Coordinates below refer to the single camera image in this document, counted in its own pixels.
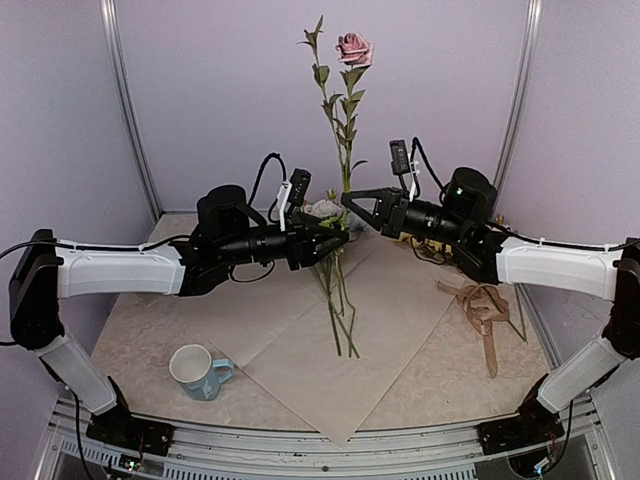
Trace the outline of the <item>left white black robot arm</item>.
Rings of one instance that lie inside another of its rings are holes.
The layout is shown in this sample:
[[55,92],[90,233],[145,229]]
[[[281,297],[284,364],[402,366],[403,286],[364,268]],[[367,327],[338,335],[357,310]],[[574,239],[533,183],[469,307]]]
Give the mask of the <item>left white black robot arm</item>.
[[36,353],[69,387],[102,430],[121,445],[140,434],[137,418],[115,383],[91,362],[59,317],[62,299],[119,293],[195,297],[228,281],[237,265],[283,259],[290,270],[316,265],[346,244],[348,235],[319,222],[283,219],[270,224],[238,185],[214,188],[197,202],[188,235],[134,246],[62,242],[50,229],[20,244],[23,254],[9,281],[13,341]]

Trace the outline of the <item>pink beige wrapping paper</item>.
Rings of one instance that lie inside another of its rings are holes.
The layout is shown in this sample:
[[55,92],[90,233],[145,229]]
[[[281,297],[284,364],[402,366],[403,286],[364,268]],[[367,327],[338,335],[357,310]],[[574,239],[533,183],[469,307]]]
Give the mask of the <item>pink beige wrapping paper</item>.
[[465,277],[366,235],[340,256],[327,298],[310,269],[280,263],[253,285],[228,282],[193,302],[199,331],[251,379],[344,446],[415,356]]

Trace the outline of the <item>pink fake rose stem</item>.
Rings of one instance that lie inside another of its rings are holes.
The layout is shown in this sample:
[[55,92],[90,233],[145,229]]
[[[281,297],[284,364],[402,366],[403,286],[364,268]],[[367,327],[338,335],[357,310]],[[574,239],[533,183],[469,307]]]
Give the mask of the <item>pink fake rose stem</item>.
[[357,136],[358,107],[364,98],[365,90],[359,89],[359,82],[371,68],[374,56],[374,44],[363,35],[348,32],[340,35],[335,50],[339,54],[338,62],[342,68],[337,71],[342,81],[343,90],[329,91],[331,67],[323,63],[319,54],[319,40],[323,34],[324,16],[321,15],[313,29],[304,29],[304,39],[300,44],[311,49],[313,63],[311,65],[313,79],[322,96],[321,109],[330,125],[333,141],[336,146],[342,191],[352,189],[354,170],[366,160],[353,159],[354,142]]

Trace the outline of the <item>white fake rose stem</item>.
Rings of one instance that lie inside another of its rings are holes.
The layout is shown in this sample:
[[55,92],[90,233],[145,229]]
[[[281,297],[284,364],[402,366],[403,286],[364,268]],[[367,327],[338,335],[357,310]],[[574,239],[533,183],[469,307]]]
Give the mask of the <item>white fake rose stem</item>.
[[335,189],[327,191],[327,198],[316,201],[315,203],[307,203],[303,207],[303,212],[313,216],[326,219],[333,218],[339,220],[341,225],[347,229],[348,212],[337,203],[337,192]]

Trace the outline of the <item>blue fake flower stem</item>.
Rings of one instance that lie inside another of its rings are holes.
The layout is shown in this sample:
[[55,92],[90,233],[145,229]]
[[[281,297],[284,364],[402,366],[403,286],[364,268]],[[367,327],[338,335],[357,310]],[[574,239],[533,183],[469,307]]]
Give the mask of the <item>blue fake flower stem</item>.
[[342,265],[344,250],[341,247],[331,253],[316,264],[313,271],[324,296],[337,355],[343,355],[342,341],[345,340],[347,356],[359,359],[360,353],[354,342],[357,310],[348,294]]

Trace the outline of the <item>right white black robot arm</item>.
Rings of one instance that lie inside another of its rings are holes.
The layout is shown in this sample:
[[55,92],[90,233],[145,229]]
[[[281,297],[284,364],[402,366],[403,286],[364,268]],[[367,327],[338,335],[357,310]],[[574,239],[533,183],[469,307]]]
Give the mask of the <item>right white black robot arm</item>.
[[479,171],[457,168],[441,204],[414,199],[396,187],[358,190],[341,203],[374,230],[396,239],[407,233],[450,246],[454,264],[478,283],[531,284],[586,293],[611,302],[599,336],[534,389],[511,433],[535,442],[556,414],[619,365],[639,356],[639,242],[574,245],[531,239],[492,226],[497,191]]

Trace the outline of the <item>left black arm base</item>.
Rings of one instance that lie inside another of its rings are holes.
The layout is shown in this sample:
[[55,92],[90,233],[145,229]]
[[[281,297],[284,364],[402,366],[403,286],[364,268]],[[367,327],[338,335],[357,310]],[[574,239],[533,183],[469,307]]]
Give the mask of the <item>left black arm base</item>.
[[168,423],[132,417],[127,420],[90,421],[86,435],[107,445],[166,457],[172,443],[174,427]]

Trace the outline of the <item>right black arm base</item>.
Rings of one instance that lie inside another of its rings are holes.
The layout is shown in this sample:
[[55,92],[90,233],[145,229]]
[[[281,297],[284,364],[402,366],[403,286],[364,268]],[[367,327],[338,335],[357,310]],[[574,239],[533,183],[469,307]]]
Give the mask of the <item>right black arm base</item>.
[[551,413],[536,399],[525,401],[513,417],[482,422],[477,432],[484,455],[516,450],[562,437],[558,413]]

